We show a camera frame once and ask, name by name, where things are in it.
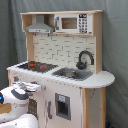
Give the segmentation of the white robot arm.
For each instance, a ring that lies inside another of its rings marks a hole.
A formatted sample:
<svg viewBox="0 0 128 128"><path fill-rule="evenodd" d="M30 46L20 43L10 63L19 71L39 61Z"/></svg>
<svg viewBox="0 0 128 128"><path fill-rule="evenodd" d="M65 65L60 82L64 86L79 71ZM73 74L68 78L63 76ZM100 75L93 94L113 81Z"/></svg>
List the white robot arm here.
<svg viewBox="0 0 128 128"><path fill-rule="evenodd" d="M0 91L0 103L11 104L11 111L0 114L0 128L39 128L37 118L28 114L30 92L39 92L41 86L27 82L13 82Z"/></svg>

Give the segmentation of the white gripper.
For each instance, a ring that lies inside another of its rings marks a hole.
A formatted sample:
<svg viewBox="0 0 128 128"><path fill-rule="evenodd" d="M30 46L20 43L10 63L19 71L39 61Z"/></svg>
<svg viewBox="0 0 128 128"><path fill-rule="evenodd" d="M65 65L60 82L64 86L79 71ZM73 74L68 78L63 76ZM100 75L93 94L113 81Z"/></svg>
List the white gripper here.
<svg viewBox="0 0 128 128"><path fill-rule="evenodd" d="M11 93L19 100L26 100L34 93L41 91L39 84L28 82L14 82L11 87Z"/></svg>

